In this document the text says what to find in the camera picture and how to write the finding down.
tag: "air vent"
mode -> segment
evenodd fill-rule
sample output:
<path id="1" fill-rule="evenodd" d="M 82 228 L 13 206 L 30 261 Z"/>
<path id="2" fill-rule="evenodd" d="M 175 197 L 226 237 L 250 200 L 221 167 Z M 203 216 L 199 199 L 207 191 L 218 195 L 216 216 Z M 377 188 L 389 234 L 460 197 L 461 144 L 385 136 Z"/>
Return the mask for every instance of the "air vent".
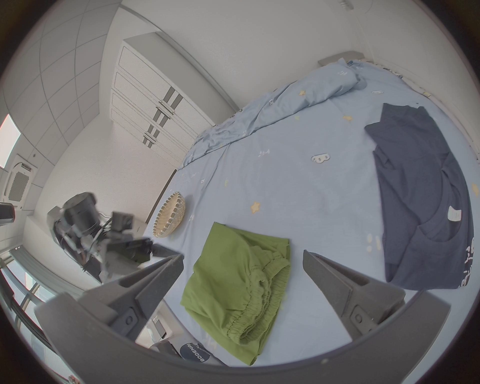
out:
<path id="1" fill-rule="evenodd" d="M 16 155 L 1 200 L 22 209 L 36 172 L 37 168 Z"/>

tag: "white wardrobe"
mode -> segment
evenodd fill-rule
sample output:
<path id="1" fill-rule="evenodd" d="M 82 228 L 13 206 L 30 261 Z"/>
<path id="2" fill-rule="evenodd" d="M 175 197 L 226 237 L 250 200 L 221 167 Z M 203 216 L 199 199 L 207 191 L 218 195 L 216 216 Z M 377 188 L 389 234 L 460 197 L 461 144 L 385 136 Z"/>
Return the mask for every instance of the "white wardrobe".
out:
<path id="1" fill-rule="evenodd" d="M 123 41 L 113 74 L 110 118 L 174 167 L 195 138 L 235 111 L 155 33 Z"/>

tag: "green pants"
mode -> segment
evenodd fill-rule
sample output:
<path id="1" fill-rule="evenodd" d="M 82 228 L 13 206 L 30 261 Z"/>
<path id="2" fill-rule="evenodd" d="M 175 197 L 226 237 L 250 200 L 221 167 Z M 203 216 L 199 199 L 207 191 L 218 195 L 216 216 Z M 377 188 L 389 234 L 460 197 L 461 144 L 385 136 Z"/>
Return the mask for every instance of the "green pants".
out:
<path id="1" fill-rule="evenodd" d="M 252 365 L 270 334 L 289 274 L 288 239 L 214 223 L 181 304 L 218 344 Z"/>

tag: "wicker basket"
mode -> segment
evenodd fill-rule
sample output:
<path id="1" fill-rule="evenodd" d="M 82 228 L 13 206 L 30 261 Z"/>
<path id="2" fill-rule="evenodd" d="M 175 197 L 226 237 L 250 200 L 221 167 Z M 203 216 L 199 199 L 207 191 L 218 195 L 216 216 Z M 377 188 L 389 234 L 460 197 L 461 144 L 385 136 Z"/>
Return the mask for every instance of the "wicker basket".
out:
<path id="1" fill-rule="evenodd" d="M 165 201 L 158 212 L 153 225 L 153 235 L 167 237 L 179 226 L 183 215 L 185 215 L 185 199 L 180 192 L 175 192 Z"/>

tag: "bed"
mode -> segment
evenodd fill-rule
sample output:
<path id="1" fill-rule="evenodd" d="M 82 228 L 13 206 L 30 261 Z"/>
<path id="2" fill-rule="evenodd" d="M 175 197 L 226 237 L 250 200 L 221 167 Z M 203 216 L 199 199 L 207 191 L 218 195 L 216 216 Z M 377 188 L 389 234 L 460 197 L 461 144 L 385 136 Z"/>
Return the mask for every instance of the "bed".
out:
<path id="1" fill-rule="evenodd" d="M 185 269 L 165 302 L 188 331 L 226 365 L 245 366 L 217 345 L 180 305 L 214 222 L 290 239 L 286 294 L 254 366 L 306 359 L 351 341 L 324 295 L 303 271 L 302 256 L 307 249 L 385 281 L 382 211 L 372 156 L 375 143 L 364 130 L 379 121 L 383 103 L 427 109 L 463 170 L 477 222 L 480 173 L 463 134 L 441 109 L 400 77 L 360 61 L 347 64 L 340 60 L 319 68 L 205 131 L 168 185 L 153 217 L 175 191 L 185 197 L 187 208 L 170 236 L 154 238 L 185 256 Z M 152 237 L 153 223 L 148 224 L 145 236 Z M 455 336 L 479 285 L 472 270 L 466 287 L 433 291 L 452 309 L 416 368 L 418 374 L 431 366 Z M 414 293 L 407 291 L 406 300 Z M 410 376 L 413 380 L 415 371 Z"/>

